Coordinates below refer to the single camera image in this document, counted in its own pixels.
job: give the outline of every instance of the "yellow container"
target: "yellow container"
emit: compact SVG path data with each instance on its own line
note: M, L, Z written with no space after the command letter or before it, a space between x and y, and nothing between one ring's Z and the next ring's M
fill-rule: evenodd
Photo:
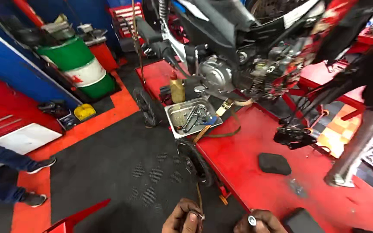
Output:
M175 72L172 72L169 77L169 87L171 88L171 96L173 103L181 103L185 101L185 88L182 85L182 80L178 79Z
M90 104L82 104L74 109L74 115L80 121L96 114L96 110Z

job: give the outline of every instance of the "motorcycle wheel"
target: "motorcycle wheel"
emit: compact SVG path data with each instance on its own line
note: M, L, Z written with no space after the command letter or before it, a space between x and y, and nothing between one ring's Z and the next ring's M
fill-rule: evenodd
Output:
M146 122L151 126L158 125L158 118L156 117L155 110L153 108L153 101L149 94L143 88L133 89L133 97L141 110L143 117Z
M175 142L177 144L178 155L184 159L186 169L197 177L199 183L205 187L211 187L214 184L213 171L195 145L187 139L178 139Z
M247 0L247 10L260 23L264 24L287 14L294 8L305 3L306 0Z

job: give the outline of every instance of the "blue wall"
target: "blue wall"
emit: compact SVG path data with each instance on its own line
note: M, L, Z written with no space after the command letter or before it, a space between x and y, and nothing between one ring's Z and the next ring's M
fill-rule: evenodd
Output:
M16 14L21 15L10 7L10 0L0 0L0 16ZM23 49L0 29L0 37L9 45L18 50L28 60L43 67L42 61L35 57L31 51ZM69 93L58 87L38 69L32 67L27 61L17 55L0 41L0 80L7 82L14 89L24 93L38 102L47 102L52 99L63 99L69 108L75 108L79 103Z
M54 22L59 14L67 16L73 27L80 25L64 0L27 0L45 23ZM83 24L91 23L95 28L107 29L107 46L110 50L120 53L119 41L111 27L111 15L107 11L109 5L106 0L67 0Z
M120 6L127 6L127 5L132 5L132 0L107 0L109 3L109 6L111 8L116 8Z

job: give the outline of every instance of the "stainless steel tray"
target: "stainless steel tray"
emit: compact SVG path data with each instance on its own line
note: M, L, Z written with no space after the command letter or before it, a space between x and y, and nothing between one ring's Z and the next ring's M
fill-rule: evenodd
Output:
M168 117L168 121L171 125L172 133L174 134L175 139L180 139L185 136L194 134L196 132L201 131L205 127L205 125L196 125L192 127L192 129L188 133L184 133L182 130L177 129L177 126L180 126L183 124L183 122L186 122L186 118L189 112L196 105L204 106L205 108L207 108L207 112L209 112L211 116L215 116L214 107L205 98L192 99L186 102L173 104L165 107L165 113ZM220 125L222 123L223 121L219 117L211 127Z

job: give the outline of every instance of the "motorcycle engine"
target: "motorcycle engine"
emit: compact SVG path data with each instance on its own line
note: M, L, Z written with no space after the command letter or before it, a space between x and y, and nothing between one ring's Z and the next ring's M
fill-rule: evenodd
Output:
M223 59L212 55L199 64L202 84L209 93L215 95L238 89L254 100L275 99L287 91L286 83L298 80L299 76L293 73L286 77L285 82L273 84L277 78L282 77L290 62L299 54L305 39L299 38L293 43L281 42L269 51L266 58L261 58L256 53L256 48L251 46L238 50L240 65L235 71Z
M232 69L223 60L213 55L206 61L201 62L199 65L199 71L202 75L203 85L211 93L228 93L234 90L232 85Z

